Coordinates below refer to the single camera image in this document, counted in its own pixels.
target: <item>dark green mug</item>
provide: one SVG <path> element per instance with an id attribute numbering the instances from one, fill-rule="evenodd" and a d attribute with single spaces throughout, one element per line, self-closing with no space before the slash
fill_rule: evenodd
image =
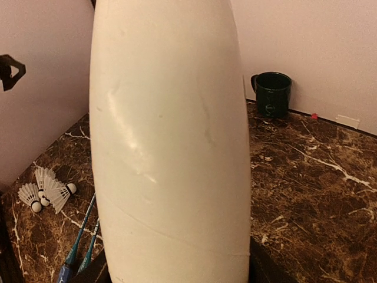
<path id="1" fill-rule="evenodd" d="M 292 80 L 284 74 L 267 72 L 252 76 L 257 109 L 270 118 L 282 118 L 288 114 Z"/>

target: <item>badminton shuttlecock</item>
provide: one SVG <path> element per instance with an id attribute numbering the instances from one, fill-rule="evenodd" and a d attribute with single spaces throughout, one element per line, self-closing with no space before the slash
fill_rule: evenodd
<path id="1" fill-rule="evenodd" d="M 19 199 L 30 206 L 34 212 L 39 212 L 42 209 L 41 203 L 38 197 L 38 186 L 36 184 L 25 184 L 18 191 Z"/>
<path id="2" fill-rule="evenodd" d="M 38 196 L 40 199 L 42 199 L 44 195 L 45 176 L 50 176 L 51 178 L 55 178 L 55 172 L 52 171 L 51 169 L 38 167 L 37 169 L 35 169 L 34 174 L 35 174 L 35 178 L 37 180 L 37 185 L 38 185 Z"/>
<path id="3" fill-rule="evenodd" d="M 75 184 L 70 183 L 65 185 L 50 176 L 45 176 L 44 186 L 44 198 L 42 201 L 46 200 L 46 202 L 51 203 L 55 209 L 55 214 L 58 214 L 61 211 L 68 198 L 77 190 Z"/>

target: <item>small white object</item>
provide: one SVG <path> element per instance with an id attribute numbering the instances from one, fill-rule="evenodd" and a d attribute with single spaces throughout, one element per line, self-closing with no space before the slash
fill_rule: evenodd
<path id="1" fill-rule="evenodd" d="M 37 185 L 38 185 L 38 196 L 40 199 L 42 199 L 43 194 L 44 194 L 44 179 L 45 176 L 49 176 L 52 179 L 55 178 L 55 172 L 52 171 L 52 169 L 48 168 L 43 168 L 43 167 L 38 167 L 35 169 L 35 178 L 37 180 Z"/>
<path id="2" fill-rule="evenodd" d="M 38 186 L 36 184 L 25 184 L 18 191 L 19 199 L 30 206 L 34 212 L 39 212 L 42 209 L 41 203 L 38 197 Z"/>
<path id="3" fill-rule="evenodd" d="M 45 191 L 43 203 L 50 202 L 55 209 L 55 214 L 58 214 L 68 198 L 77 191 L 76 185 L 73 183 L 65 185 L 50 176 L 45 176 L 44 183 Z"/>
<path id="4" fill-rule="evenodd" d="M 338 115 L 335 119 L 336 119 L 336 122 L 339 124 L 346 125 L 354 129 L 359 128 L 360 120 L 358 119 L 353 119 L 353 118 L 346 117 L 343 115 Z"/>
<path id="5" fill-rule="evenodd" d="M 45 196 L 42 196 L 42 198 L 41 198 L 41 204 L 43 206 L 49 206 L 49 200 Z"/>

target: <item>white plastic tube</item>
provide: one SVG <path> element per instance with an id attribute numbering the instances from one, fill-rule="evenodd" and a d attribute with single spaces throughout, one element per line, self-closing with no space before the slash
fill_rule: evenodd
<path id="1" fill-rule="evenodd" d="M 246 283 L 249 131 L 227 0 L 99 0 L 92 167 L 113 282 Z"/>

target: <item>brown marble surface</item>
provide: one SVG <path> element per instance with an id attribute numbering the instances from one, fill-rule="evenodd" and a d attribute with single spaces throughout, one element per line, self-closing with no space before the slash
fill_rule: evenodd
<path id="1" fill-rule="evenodd" d="M 248 104 L 252 237 L 300 283 L 377 283 L 377 139 L 290 114 L 268 120 Z M 94 192 L 88 116 L 61 136 L 2 197 L 26 282 L 55 282 Z M 55 215 L 33 214 L 16 190 L 34 167 L 53 168 L 78 192 Z M 86 253 L 94 208 L 79 257 Z M 97 239 L 94 256 L 102 249 Z"/>
<path id="2" fill-rule="evenodd" d="M 11 190 L 1 197 L 9 237 L 26 283 L 55 282 L 76 240 L 94 193 L 88 133 L 88 116 L 85 116 L 40 155 L 11 186 Z M 52 168 L 60 181 L 77 185 L 76 194 L 68 199 L 57 215 L 52 206 L 33 213 L 18 199 L 19 187 L 28 182 L 36 183 L 36 166 Z M 97 217 L 94 206 L 81 237 L 78 265 L 88 250 Z M 101 232 L 93 257 L 102 250 L 100 235 Z"/>
<path id="3" fill-rule="evenodd" d="M 377 283 L 377 139 L 249 105 L 252 237 L 302 283 Z"/>

